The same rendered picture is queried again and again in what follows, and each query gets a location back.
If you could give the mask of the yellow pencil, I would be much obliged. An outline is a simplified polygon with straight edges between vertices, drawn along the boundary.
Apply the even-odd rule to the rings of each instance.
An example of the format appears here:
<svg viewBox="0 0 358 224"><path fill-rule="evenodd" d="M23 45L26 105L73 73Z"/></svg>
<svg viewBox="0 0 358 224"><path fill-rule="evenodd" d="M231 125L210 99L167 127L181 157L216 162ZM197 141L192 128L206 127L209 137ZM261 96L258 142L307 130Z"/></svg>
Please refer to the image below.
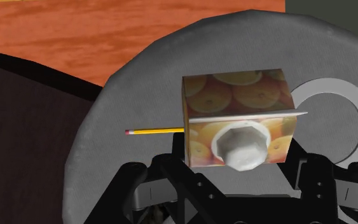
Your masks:
<svg viewBox="0 0 358 224"><path fill-rule="evenodd" d="M183 127L169 127L169 128L156 128L156 129L128 129L125 131L126 135L143 135L143 134L166 134L184 132Z"/></svg>

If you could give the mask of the orange print juice carton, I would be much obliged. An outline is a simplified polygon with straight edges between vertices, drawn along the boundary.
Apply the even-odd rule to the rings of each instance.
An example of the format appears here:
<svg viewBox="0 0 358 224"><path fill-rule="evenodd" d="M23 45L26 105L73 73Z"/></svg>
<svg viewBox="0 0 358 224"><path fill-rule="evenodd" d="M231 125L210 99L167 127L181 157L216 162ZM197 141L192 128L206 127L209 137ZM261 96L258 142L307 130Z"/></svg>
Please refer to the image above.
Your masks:
<svg viewBox="0 0 358 224"><path fill-rule="evenodd" d="M185 76L182 105L189 167L283 163L302 115L281 69Z"/></svg>

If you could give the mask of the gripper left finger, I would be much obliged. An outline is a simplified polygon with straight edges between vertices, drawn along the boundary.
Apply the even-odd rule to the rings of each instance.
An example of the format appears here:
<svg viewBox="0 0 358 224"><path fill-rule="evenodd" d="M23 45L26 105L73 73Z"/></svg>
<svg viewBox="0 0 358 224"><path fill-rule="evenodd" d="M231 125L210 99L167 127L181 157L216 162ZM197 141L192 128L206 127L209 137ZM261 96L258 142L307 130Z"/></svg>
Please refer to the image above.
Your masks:
<svg viewBox="0 0 358 224"><path fill-rule="evenodd" d="M175 188L177 202L169 213L176 224L228 224L226 196L171 153L155 156L149 167L140 162L123 164L84 224L134 224L132 197L151 171Z"/></svg>

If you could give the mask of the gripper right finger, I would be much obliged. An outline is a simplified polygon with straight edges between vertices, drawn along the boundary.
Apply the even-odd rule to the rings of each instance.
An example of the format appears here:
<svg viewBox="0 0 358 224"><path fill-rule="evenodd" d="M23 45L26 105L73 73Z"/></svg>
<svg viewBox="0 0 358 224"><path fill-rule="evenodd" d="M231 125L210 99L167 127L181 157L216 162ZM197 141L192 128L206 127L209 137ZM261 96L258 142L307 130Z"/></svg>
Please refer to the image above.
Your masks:
<svg viewBox="0 0 358 224"><path fill-rule="evenodd" d="M307 153L291 140L284 163L278 167L295 190L301 191L303 224L348 224L338 210L358 223L358 162L341 168L327 157Z"/></svg>

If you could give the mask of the dark brown furniture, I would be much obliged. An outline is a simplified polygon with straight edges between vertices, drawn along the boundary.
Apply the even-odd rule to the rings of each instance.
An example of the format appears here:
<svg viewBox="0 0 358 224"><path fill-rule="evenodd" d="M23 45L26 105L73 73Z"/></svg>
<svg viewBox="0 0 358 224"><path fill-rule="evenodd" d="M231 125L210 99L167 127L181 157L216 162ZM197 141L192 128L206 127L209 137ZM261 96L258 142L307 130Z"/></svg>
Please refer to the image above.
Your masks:
<svg viewBox="0 0 358 224"><path fill-rule="evenodd" d="M63 224L65 162L100 91L0 53L0 224Z"/></svg>

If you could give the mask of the round grey table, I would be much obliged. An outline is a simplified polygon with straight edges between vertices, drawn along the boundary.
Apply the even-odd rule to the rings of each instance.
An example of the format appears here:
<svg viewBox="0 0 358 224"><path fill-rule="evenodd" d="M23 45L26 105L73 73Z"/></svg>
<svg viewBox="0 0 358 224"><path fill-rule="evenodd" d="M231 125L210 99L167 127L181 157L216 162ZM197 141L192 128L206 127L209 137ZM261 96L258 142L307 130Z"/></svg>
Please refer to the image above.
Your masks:
<svg viewBox="0 0 358 224"><path fill-rule="evenodd" d="M358 87L358 37L306 15L247 10L149 45L108 79L77 131L65 163L64 224L84 224L121 165L171 151L170 134L125 131L181 126L184 75L275 68L290 88L316 78Z"/></svg>

